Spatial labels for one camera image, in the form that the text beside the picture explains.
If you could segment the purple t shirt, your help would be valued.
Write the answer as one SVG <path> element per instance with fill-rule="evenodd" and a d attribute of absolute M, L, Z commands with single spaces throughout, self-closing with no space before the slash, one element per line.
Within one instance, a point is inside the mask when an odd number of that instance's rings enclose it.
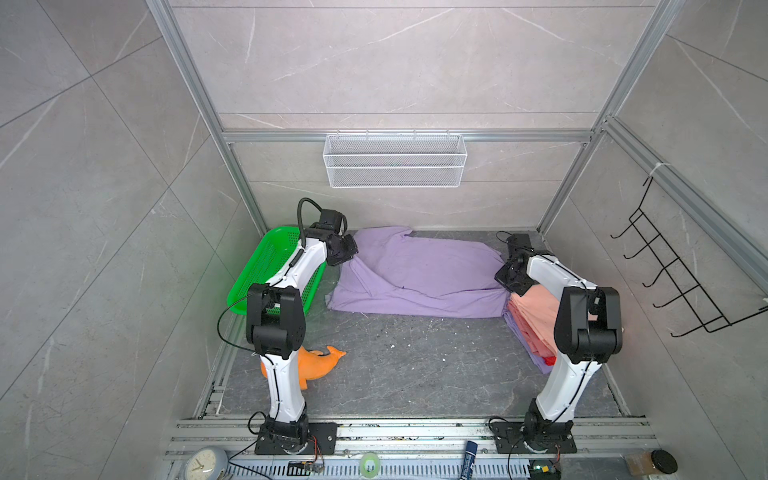
<path fill-rule="evenodd" d="M 478 241 L 415 236 L 404 226 L 359 230 L 341 265 L 330 310 L 483 319 L 502 315 L 509 292 L 495 280 L 501 255 Z"/>

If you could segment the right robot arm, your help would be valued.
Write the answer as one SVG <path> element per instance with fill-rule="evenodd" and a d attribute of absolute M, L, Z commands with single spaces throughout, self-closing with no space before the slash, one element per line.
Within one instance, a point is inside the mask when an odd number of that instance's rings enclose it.
<path fill-rule="evenodd" d="M 501 453 L 574 453 L 575 409 L 591 377 L 622 348 L 619 293 L 571 271 L 556 256 L 532 247 L 527 234 L 509 233 L 509 258 L 496 280 L 512 293 L 544 287 L 558 301 L 553 325 L 557 356 L 541 393 L 521 422 L 489 423 Z"/>

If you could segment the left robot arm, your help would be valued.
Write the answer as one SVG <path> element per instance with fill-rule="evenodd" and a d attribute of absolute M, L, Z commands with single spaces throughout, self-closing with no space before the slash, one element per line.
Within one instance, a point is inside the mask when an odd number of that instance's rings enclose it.
<path fill-rule="evenodd" d="M 358 247 L 344 214 L 309 198 L 297 205 L 297 227 L 269 231 L 236 281 L 245 315 L 245 338 L 264 366 L 270 395 L 264 435 L 289 452 L 309 441 L 306 401 L 300 387 L 299 351 L 306 313 L 324 266 L 351 260 Z"/>

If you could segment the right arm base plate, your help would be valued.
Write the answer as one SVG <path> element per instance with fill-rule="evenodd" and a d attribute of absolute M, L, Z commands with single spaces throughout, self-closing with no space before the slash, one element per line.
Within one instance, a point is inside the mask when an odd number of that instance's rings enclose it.
<path fill-rule="evenodd" d="M 574 423 L 526 426 L 523 422 L 491 422 L 488 427 L 502 454 L 574 454 L 577 446 L 572 434 Z"/>

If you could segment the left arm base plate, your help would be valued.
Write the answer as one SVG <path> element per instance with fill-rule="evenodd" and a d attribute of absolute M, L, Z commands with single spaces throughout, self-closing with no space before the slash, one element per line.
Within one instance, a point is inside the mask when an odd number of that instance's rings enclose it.
<path fill-rule="evenodd" d="M 255 455 L 314 455 L 316 449 L 322 455 L 335 452 L 339 425 L 333 422 L 311 422 L 305 440 L 293 440 L 271 433 L 262 426 L 257 434 L 253 452 Z"/>

